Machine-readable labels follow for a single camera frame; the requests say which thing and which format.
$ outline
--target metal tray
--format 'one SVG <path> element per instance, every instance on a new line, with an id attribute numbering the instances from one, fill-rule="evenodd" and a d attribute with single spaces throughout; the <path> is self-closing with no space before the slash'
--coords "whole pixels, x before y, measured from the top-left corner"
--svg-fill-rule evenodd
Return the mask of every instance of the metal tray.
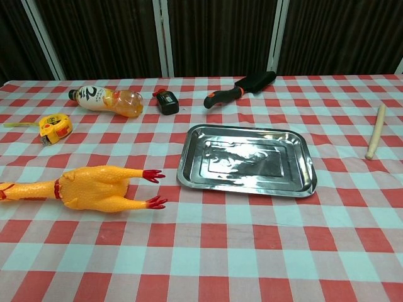
<path id="1" fill-rule="evenodd" d="M 305 139 L 289 130 L 197 125 L 178 167 L 185 186 L 306 197 L 317 178 Z"/>

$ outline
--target plastic bottle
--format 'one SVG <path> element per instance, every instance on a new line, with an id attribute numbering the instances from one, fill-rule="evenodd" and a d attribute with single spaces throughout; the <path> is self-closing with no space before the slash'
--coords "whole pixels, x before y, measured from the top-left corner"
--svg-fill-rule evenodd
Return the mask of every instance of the plastic bottle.
<path id="1" fill-rule="evenodd" d="M 98 86 L 82 86 L 69 91 L 69 98 L 80 106 L 99 111 L 114 111 L 129 118 L 143 112 L 142 96 L 130 90 L 113 91 Z"/>

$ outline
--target wooden stick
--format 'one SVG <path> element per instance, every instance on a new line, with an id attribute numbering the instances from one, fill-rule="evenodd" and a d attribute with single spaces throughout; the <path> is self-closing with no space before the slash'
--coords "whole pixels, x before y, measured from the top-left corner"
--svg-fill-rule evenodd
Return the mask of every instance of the wooden stick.
<path id="1" fill-rule="evenodd" d="M 385 111 L 386 111 L 385 104 L 380 105 L 378 108 L 377 121 L 375 123 L 375 127 L 373 129 L 372 137 L 370 140 L 370 144 L 368 146 L 368 151 L 365 155 L 366 159 L 372 159 L 373 154 L 375 153 L 375 151 L 378 147 L 380 134 L 382 132 L 382 127 L 383 127 L 383 120 L 385 119 Z"/>

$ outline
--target white frame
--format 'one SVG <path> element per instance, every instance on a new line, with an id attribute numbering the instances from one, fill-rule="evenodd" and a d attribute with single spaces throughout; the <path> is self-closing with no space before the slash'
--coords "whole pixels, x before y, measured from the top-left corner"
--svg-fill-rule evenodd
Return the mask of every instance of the white frame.
<path id="1" fill-rule="evenodd" d="M 168 76 L 174 77 L 174 61 L 172 56 L 171 30 L 169 27 L 168 0 L 161 1 L 162 24 L 164 27 L 165 53 L 168 66 Z"/>
<path id="2" fill-rule="evenodd" d="M 50 71 L 52 71 L 55 80 L 65 80 L 63 68 L 59 62 L 59 58 L 56 55 L 55 48 L 50 41 L 48 32 L 43 25 L 42 17 L 38 12 L 37 5 L 34 0 L 21 0 L 25 13 L 30 20 L 31 26 L 37 39 L 39 41 L 42 52 L 49 65 Z"/>
<path id="3" fill-rule="evenodd" d="M 396 68 L 395 74 L 403 74 L 403 57 L 402 57 L 402 60 L 400 60 L 399 65 Z"/>
<path id="4" fill-rule="evenodd" d="M 269 59 L 266 69 L 267 71 L 277 71 L 289 4 L 290 0 L 277 0 L 275 23 L 273 32 L 271 34 Z"/>
<path id="5" fill-rule="evenodd" d="M 162 16 L 161 16 L 161 5 L 159 0 L 152 0 L 152 7 L 154 8 L 154 21 L 156 23 L 156 33 L 158 41 L 158 51 L 159 51 L 159 63 L 161 65 L 161 74 L 163 77 L 168 76 L 166 54 L 165 54 L 165 41 L 164 41 L 164 30 L 162 29 Z"/>

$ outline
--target knife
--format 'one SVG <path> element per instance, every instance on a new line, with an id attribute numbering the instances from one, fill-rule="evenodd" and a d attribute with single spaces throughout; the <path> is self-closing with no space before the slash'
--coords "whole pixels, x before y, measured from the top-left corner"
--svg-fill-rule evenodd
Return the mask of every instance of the knife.
<path id="1" fill-rule="evenodd" d="M 276 79 L 276 76 L 277 75 L 274 71 L 265 71 L 244 77 L 235 82 L 235 87 L 231 90 L 210 93 L 204 99 L 204 107 L 210 109 L 215 104 L 229 103 L 235 99 L 239 99 L 247 92 L 260 92 L 260 90 L 272 83 Z"/>

